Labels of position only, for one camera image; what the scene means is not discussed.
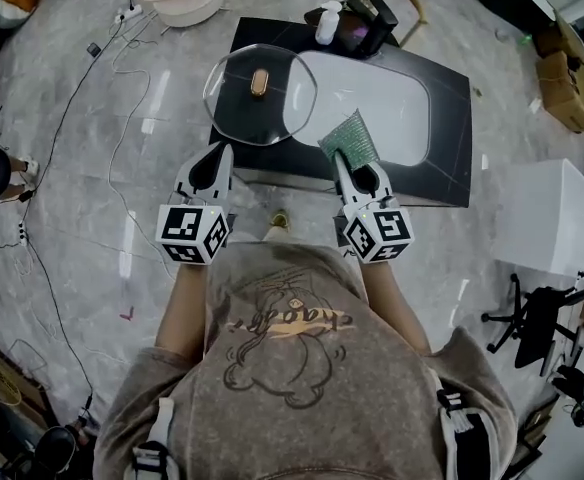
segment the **gray t-shirt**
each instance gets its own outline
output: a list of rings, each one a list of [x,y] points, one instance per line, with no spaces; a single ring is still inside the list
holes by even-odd
[[[368,307],[338,254],[230,245],[210,272],[205,357],[140,352],[103,425],[94,478],[121,478],[158,398],[175,402],[169,451],[182,478],[444,478],[428,368],[485,409],[509,460],[516,420],[478,346],[457,329],[417,355]]]

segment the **black sink counter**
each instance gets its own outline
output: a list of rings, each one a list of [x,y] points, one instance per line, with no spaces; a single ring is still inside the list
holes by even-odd
[[[336,41],[321,47],[308,25],[259,18],[241,18],[232,51],[262,43],[295,53],[316,50],[341,54]],[[472,174],[472,117],[470,84],[467,77],[418,55],[385,44],[367,60],[369,64],[407,74],[420,81],[430,100],[430,140],[425,159],[415,166],[381,161],[397,194],[426,199],[428,204],[467,207]],[[227,115],[223,98],[231,98],[232,85],[219,93],[216,118],[241,119]],[[212,128],[210,142],[228,140]],[[302,144],[293,137],[271,146],[250,146],[232,141],[234,165],[241,173],[253,173],[250,180],[325,190],[333,186],[332,169],[318,147]]]

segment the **power strip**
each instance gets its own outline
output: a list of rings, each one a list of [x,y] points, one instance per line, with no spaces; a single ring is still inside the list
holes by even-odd
[[[23,221],[19,222],[19,242],[23,247],[28,246],[28,235],[25,231],[25,225]]]
[[[143,9],[139,4],[136,4],[133,9],[129,7],[125,10],[119,9],[114,17],[114,23],[118,25],[119,23],[123,23],[125,21],[131,20],[135,16],[139,16],[143,13]]]

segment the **red tape mark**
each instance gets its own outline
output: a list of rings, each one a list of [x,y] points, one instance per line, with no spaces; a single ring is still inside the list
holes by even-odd
[[[134,316],[134,306],[130,306],[130,312],[127,315],[120,314],[119,316],[123,318],[123,320],[127,320],[128,322],[130,322],[132,320],[132,317]]]

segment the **shoe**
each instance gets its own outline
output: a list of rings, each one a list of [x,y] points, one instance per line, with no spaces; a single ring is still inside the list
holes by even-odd
[[[25,172],[30,178],[36,178],[39,174],[39,162],[32,159],[31,156],[24,156],[19,158],[22,162],[25,162]]]
[[[288,212],[285,210],[278,210],[270,220],[270,226],[274,228],[283,228],[286,231],[290,231],[290,219],[288,217]]]
[[[25,183],[22,185],[23,186],[23,192],[34,192],[36,190],[36,185],[34,183],[31,183],[29,181],[23,180],[25,181]]]

